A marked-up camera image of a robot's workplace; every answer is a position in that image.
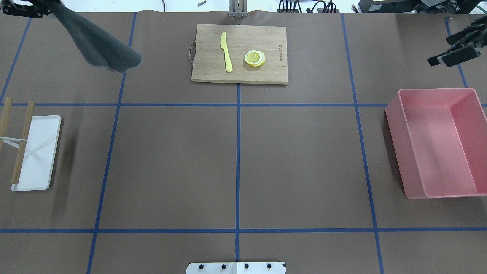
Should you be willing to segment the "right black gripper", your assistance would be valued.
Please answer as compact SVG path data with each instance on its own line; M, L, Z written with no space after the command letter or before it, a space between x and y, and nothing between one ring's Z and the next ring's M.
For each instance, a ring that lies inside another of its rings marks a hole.
M453 67L479 57L481 52L478 48L487 45L487 16L474 20L463 30L448 36L446 42L456 48L428 58L431 67L440 64Z

